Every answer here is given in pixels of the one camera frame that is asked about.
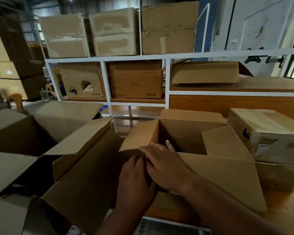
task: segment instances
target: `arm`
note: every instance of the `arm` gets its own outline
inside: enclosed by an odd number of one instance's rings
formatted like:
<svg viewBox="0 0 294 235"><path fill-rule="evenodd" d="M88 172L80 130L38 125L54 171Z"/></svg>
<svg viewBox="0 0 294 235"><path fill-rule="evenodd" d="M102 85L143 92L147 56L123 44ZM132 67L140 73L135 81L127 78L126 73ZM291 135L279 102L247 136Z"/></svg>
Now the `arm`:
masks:
<svg viewBox="0 0 294 235"><path fill-rule="evenodd" d="M116 206L96 235L133 234L156 195L155 182L147 185L144 158L131 157L122 167Z"/></svg>
<svg viewBox="0 0 294 235"><path fill-rule="evenodd" d="M182 195L208 223L213 233L228 235L283 235L274 225L248 210L210 182L192 173L173 147L140 147L152 163L147 171L162 188Z"/></svg>

